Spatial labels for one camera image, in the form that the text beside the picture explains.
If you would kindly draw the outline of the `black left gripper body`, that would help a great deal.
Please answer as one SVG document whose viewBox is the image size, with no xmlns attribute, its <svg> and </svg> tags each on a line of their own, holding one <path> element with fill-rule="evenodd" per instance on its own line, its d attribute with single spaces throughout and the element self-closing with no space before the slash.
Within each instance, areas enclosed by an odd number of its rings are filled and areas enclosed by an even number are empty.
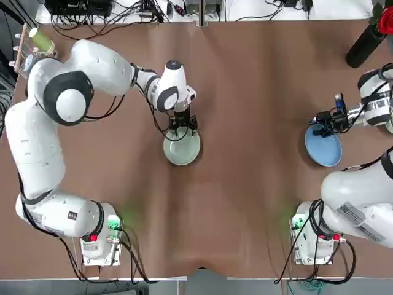
<svg viewBox="0 0 393 295">
<path fill-rule="evenodd" d="M 174 111 L 174 118 L 176 119 L 179 127 L 188 127 L 189 126 L 189 119 L 190 119 L 190 111 L 184 110 L 181 112 Z"/>
</svg>

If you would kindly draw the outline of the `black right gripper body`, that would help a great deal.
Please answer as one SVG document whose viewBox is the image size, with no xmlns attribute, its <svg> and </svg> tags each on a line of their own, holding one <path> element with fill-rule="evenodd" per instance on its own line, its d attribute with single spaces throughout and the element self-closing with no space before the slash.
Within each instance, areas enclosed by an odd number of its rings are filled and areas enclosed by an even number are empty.
<svg viewBox="0 0 393 295">
<path fill-rule="evenodd" d="M 333 132 L 346 132 L 349 128 L 348 112 L 345 107 L 335 106 L 330 110 L 330 126 Z"/>
</svg>

